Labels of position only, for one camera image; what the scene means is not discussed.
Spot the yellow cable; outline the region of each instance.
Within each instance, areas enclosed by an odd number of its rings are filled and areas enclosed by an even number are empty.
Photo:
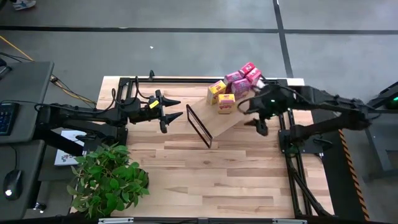
[[[17,48],[14,44],[10,43],[3,36],[0,35],[0,39],[2,39],[5,43],[10,45],[11,47],[16,49],[17,51],[19,51],[21,54],[25,55],[25,57],[27,57],[29,60],[34,61],[31,57],[29,57],[27,54],[25,54],[25,52],[23,52],[21,49]],[[76,94],[71,93],[70,91],[66,90],[65,87],[63,87],[62,84],[59,83],[59,82],[55,82],[54,84],[56,84],[58,87],[60,87],[62,89],[62,91],[64,91],[66,94],[70,95],[73,98],[76,98],[76,99],[79,99],[79,100],[83,100],[83,101],[88,102],[88,103],[94,103],[92,100],[89,100],[89,99],[85,98],[84,96],[78,96]]]

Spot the paper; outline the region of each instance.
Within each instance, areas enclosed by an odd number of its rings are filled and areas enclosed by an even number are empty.
[[[77,140],[76,136],[85,136],[86,133],[83,131],[62,131],[61,136],[76,142],[77,144],[84,146],[84,142]],[[55,156],[55,166],[70,166],[70,165],[77,165],[77,161],[75,160],[75,156],[72,156],[70,154],[67,154],[66,152],[58,149],[57,150],[57,155]]]

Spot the potted plant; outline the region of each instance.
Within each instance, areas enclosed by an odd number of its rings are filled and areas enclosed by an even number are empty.
[[[68,193],[75,196],[72,207],[86,218],[109,217],[114,210],[137,206],[139,197],[149,195],[148,173],[137,162],[129,164],[128,154],[126,146],[116,143],[76,157],[78,168],[72,166],[72,172],[78,187],[67,186]]]

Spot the stack of boxes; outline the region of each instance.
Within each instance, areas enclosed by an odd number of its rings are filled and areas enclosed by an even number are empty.
[[[244,98],[261,77],[261,70],[248,62],[237,72],[228,74],[223,81],[209,86],[207,102],[218,103],[219,114],[230,114],[236,109],[235,100]]]

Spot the keyboard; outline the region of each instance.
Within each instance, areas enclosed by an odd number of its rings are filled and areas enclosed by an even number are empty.
[[[9,136],[17,116],[18,103],[0,104],[0,136]]]

